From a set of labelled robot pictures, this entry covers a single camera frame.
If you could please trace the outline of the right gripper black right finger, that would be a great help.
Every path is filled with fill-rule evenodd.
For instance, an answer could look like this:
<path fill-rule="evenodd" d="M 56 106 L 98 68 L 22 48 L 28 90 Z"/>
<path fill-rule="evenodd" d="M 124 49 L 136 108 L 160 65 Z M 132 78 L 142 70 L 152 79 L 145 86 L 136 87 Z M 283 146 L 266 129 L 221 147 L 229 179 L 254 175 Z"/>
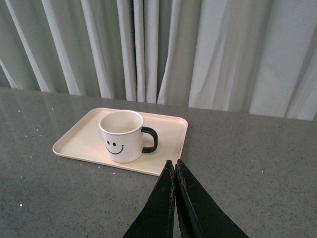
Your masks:
<path fill-rule="evenodd" d="M 182 160 L 175 166 L 176 206 L 183 238 L 246 238 Z"/>

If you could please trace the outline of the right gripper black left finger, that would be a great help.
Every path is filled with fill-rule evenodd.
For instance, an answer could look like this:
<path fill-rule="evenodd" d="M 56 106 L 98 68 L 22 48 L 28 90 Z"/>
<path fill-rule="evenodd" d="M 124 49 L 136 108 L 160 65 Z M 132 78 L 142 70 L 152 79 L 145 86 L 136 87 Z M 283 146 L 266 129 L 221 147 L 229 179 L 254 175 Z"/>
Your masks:
<path fill-rule="evenodd" d="M 171 238 L 175 211 L 175 169 L 167 160 L 144 208 L 125 238 Z"/>

